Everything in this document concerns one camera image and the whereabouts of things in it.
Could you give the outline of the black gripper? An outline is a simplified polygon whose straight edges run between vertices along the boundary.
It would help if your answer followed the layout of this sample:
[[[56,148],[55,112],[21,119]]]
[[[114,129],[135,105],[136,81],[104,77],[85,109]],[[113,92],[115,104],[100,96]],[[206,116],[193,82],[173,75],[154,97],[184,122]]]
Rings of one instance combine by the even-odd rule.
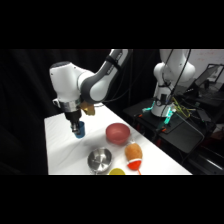
[[[81,111],[80,110],[77,110],[77,111],[74,111],[74,112],[66,112],[65,113],[65,117],[67,120],[70,121],[70,129],[73,133],[76,133],[76,134],[80,134],[80,125],[79,125],[79,119],[81,118]]]

